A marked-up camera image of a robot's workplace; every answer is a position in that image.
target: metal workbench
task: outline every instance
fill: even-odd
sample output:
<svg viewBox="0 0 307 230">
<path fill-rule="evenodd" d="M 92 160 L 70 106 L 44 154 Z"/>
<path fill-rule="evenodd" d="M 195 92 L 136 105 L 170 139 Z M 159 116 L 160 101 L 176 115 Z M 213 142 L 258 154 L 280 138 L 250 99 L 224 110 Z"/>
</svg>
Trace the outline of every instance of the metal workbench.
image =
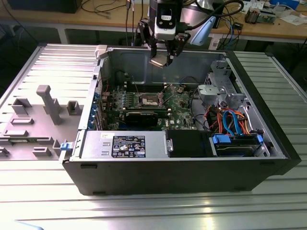
<svg viewBox="0 0 307 230">
<path fill-rule="evenodd" d="M 58 87 L 55 96 L 60 104 L 75 98 L 84 104 L 88 76 L 96 65 L 95 46 L 57 45 L 50 50 L 37 48 L 1 98 L 0 132 L 12 113 L 12 98 L 24 93 L 30 101 L 38 100 L 35 90 L 40 83 Z M 273 114 L 278 113 L 278 122 L 288 129 L 285 133 L 302 159 L 289 173 L 270 177 L 251 192 L 83 196 L 58 161 L 0 161 L 0 219 L 16 219 L 46 230 L 306 229 L 307 106 L 298 89 L 292 91 L 295 82 L 289 76 L 277 76 L 270 60 L 244 54 L 236 53 Z M 63 65 L 72 69 L 71 74 L 77 66 L 82 73 L 78 78 L 59 79 L 55 73 Z M 42 66 L 53 77 L 38 72 Z M 271 69 L 264 76 L 261 68 Z"/>
</svg>

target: motherboard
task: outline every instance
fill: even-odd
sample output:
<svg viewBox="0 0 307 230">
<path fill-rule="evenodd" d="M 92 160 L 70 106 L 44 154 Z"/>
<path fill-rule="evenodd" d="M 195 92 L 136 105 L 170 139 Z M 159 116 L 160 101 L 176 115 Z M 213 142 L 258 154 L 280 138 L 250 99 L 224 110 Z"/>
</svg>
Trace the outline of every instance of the motherboard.
<svg viewBox="0 0 307 230">
<path fill-rule="evenodd" d="M 196 129 L 189 107 L 191 91 L 185 86 L 125 83 L 101 95 L 95 130 Z"/>
</svg>

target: warning label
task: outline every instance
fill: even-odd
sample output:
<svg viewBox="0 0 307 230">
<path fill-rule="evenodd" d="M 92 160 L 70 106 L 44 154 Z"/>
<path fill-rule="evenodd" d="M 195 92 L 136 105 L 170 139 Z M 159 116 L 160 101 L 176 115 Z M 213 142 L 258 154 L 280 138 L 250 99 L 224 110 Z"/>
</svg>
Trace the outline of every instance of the warning label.
<svg viewBox="0 0 307 230">
<path fill-rule="evenodd" d="M 112 157 L 146 157 L 145 136 L 114 136 Z"/>
</svg>

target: table surface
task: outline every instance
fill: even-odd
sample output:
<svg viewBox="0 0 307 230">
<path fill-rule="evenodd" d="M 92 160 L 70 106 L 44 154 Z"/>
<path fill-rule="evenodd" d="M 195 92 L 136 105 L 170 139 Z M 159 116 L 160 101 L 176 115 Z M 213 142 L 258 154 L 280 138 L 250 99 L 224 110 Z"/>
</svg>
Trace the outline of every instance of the table surface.
<svg viewBox="0 0 307 230">
<path fill-rule="evenodd" d="M 112 2 L 111 0 L 96 0 L 95 4 L 106 4 Z M 102 10 L 110 9 L 116 6 L 125 4 L 124 0 L 118 0 L 111 6 L 101 7 Z M 60 13 L 60 12 L 42 12 L 42 11 L 17 11 L 11 10 L 7 6 L 13 16 L 21 22 L 35 22 L 35 23 L 65 23 L 65 24 L 82 24 L 82 25 L 99 25 L 99 26 L 115 26 L 125 27 L 126 8 L 121 7 L 110 11 L 111 19 L 99 16 L 95 13 L 86 12 L 79 9 L 75 14 Z M 89 2 L 84 6 L 86 9 L 93 11 L 93 5 Z M 135 21 L 136 25 L 141 18 L 141 5 L 135 4 Z M 148 5 L 144 4 L 144 17 L 148 12 Z M 298 6 L 299 11 L 307 11 L 307 7 Z M 236 22 L 242 23 L 242 35 L 249 36 L 263 36 L 263 37 L 276 37 L 276 38 L 289 38 L 289 39 L 305 39 L 307 37 L 307 26 L 301 24 L 298 26 L 287 23 L 281 19 L 276 19 L 274 24 L 257 23 L 248 24 L 244 22 L 244 14 L 238 13 L 233 15 Z M 12 20 L 11 16 L 5 11 L 4 7 L 0 7 L 0 21 Z M 132 27 L 132 12 L 130 10 L 128 27 Z M 212 29 L 211 33 L 227 34 L 229 29 L 224 22 L 221 22 L 217 29 Z"/>
</svg>

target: blue latch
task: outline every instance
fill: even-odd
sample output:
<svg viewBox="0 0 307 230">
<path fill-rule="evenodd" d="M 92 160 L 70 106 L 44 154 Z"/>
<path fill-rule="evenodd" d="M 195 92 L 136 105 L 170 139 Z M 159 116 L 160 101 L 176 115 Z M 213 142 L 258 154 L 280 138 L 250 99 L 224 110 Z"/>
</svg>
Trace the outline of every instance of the blue latch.
<svg viewBox="0 0 307 230">
<path fill-rule="evenodd" d="M 262 138 L 261 135 L 257 135 L 257 139 L 258 139 L 258 141 L 259 141 L 260 144 L 263 143 L 263 138 Z"/>
<path fill-rule="evenodd" d="M 100 94 L 97 92 L 94 92 L 94 99 L 97 100 L 100 98 Z"/>
<path fill-rule="evenodd" d="M 74 142 L 65 142 L 60 146 L 61 151 L 69 151 L 73 149 Z"/>
<path fill-rule="evenodd" d="M 217 143 L 220 143 L 220 144 L 231 143 L 231 139 L 227 135 L 214 135 L 212 137 L 212 140 L 213 140 L 214 144 L 217 144 Z"/>
<path fill-rule="evenodd" d="M 94 115 L 90 115 L 90 117 L 88 119 L 89 119 L 89 121 L 94 121 L 95 116 Z"/>
<path fill-rule="evenodd" d="M 96 110 L 92 108 L 90 114 L 95 115 L 95 113 L 96 113 Z"/>
<path fill-rule="evenodd" d="M 87 127 L 90 128 L 90 129 L 92 129 L 92 128 L 94 127 L 93 122 L 92 122 L 92 121 L 89 121 L 89 122 L 87 123 Z"/>
</svg>

